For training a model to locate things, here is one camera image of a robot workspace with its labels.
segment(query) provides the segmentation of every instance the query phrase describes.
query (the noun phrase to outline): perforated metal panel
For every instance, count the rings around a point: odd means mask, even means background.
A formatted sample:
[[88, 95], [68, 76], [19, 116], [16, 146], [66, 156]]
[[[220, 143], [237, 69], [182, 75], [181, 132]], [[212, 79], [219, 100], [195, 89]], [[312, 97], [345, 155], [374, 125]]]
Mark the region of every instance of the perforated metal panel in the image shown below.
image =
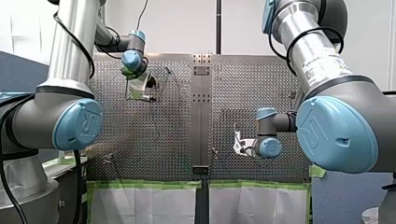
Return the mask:
[[297, 88], [297, 78], [277, 58], [212, 57], [209, 160], [213, 179], [307, 180], [309, 161], [300, 149], [295, 133], [279, 135], [284, 151], [275, 160], [243, 157], [233, 151], [235, 123], [242, 132], [242, 139], [255, 138], [257, 109], [274, 107], [278, 112], [289, 111], [292, 105], [290, 94]]
[[148, 92], [159, 101], [154, 104], [125, 100], [120, 62], [96, 57], [92, 90], [105, 113], [101, 135], [90, 148], [88, 178], [190, 180], [192, 165], [209, 164], [213, 179], [306, 181], [309, 161], [293, 133], [280, 134], [284, 152], [276, 160], [233, 151], [235, 123], [242, 138], [254, 138], [258, 108], [290, 110], [297, 80], [284, 62], [275, 57], [206, 55], [210, 74], [199, 75], [194, 66], [204, 65], [193, 56], [149, 57], [159, 85]]
[[120, 61], [96, 56], [92, 91], [104, 109], [102, 131], [88, 154], [89, 179], [191, 179], [191, 55], [150, 57], [156, 103], [125, 100]]

